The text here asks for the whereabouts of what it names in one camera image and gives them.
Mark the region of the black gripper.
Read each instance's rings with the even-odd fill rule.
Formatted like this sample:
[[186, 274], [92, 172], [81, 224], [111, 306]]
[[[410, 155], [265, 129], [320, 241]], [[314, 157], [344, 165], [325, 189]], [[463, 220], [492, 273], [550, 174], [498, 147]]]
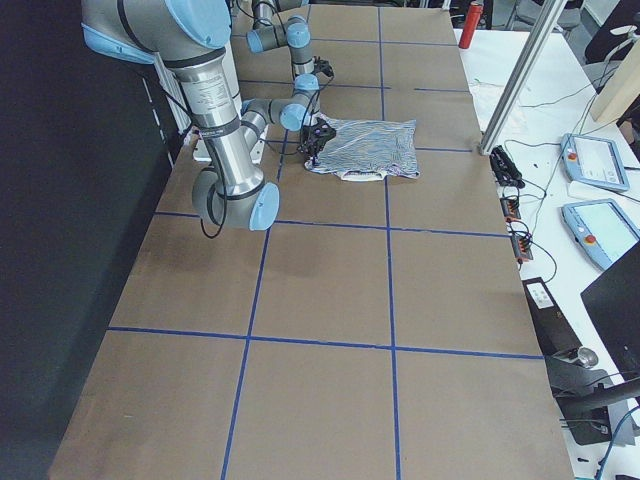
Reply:
[[311, 166], [316, 168], [319, 165], [318, 154], [335, 137], [336, 130], [325, 119], [318, 117], [313, 125], [302, 128], [299, 152], [311, 156]]
[[293, 78], [297, 79], [303, 74], [322, 74], [332, 79], [334, 77], [334, 70], [328, 60], [322, 59], [321, 57], [312, 57], [306, 62], [293, 64]]

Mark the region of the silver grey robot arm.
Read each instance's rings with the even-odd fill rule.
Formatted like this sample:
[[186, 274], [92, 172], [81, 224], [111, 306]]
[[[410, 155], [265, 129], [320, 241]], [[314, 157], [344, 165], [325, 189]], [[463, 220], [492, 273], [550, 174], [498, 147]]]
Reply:
[[293, 15], [287, 20], [282, 18], [284, 12], [308, 4], [308, 1], [251, 1], [249, 10], [240, 4], [237, 4], [237, 10], [252, 21], [252, 27], [245, 35], [252, 53], [287, 48], [293, 80], [304, 74], [320, 74], [331, 82], [335, 77], [333, 67], [328, 60], [313, 53], [308, 21], [301, 15]]
[[224, 67], [230, 53], [231, 7], [227, 1], [85, 1], [82, 29], [96, 53], [151, 64], [160, 58], [181, 85], [188, 114], [211, 156], [197, 176], [192, 204], [203, 223], [264, 231], [279, 210], [279, 189], [266, 181], [251, 151], [265, 127], [279, 124], [301, 134], [299, 152], [316, 160], [336, 131], [319, 113], [319, 73], [333, 75], [312, 53], [307, 21], [298, 15], [278, 25], [274, 15], [298, 1], [255, 1], [249, 49], [260, 53], [286, 46], [294, 77], [284, 99], [237, 100], [237, 76]]

